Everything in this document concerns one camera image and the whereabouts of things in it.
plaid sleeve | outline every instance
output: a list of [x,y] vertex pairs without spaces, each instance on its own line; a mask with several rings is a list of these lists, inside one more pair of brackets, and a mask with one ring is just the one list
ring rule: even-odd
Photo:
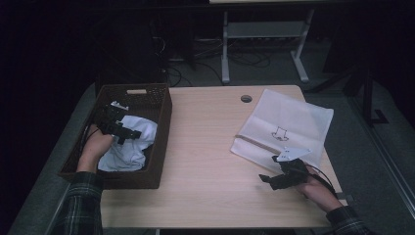
[[332,210],[326,216],[332,223],[335,234],[337,235],[375,234],[365,226],[350,206]]
[[76,173],[52,234],[103,234],[102,192],[103,179],[100,176],[91,172]]

person's right hand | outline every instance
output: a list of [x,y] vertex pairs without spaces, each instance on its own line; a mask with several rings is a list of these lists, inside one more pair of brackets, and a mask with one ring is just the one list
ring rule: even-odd
[[[307,167],[308,172],[318,174],[312,167]],[[307,182],[296,186],[300,193],[313,201],[324,212],[330,212],[334,209],[340,208],[343,204],[317,179],[308,176]]]

drawing on paper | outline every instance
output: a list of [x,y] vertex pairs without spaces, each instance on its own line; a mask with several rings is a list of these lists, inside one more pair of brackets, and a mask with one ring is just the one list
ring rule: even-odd
[[279,141],[287,141],[289,138],[287,137],[287,130],[278,126],[277,131],[271,133],[274,138]]

metal stand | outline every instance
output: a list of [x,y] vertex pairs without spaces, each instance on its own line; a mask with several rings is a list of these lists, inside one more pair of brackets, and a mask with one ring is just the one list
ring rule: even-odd
[[372,118],[372,94],[373,79],[371,72],[368,71],[363,86],[363,118],[369,126],[373,126],[373,124],[389,123],[381,110],[375,110],[378,117]]
[[302,65],[300,55],[308,35],[314,10],[309,10],[305,21],[298,22],[260,22],[260,23],[229,23],[228,12],[223,19],[223,52],[222,52],[222,82],[229,83],[228,38],[251,37],[298,37],[299,46],[291,55],[302,82],[308,82],[308,76]]

grommet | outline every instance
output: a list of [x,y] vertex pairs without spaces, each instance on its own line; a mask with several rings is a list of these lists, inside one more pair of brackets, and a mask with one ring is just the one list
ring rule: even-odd
[[249,96],[249,95],[243,95],[241,96],[241,101],[244,103],[249,103],[253,100],[253,97]]

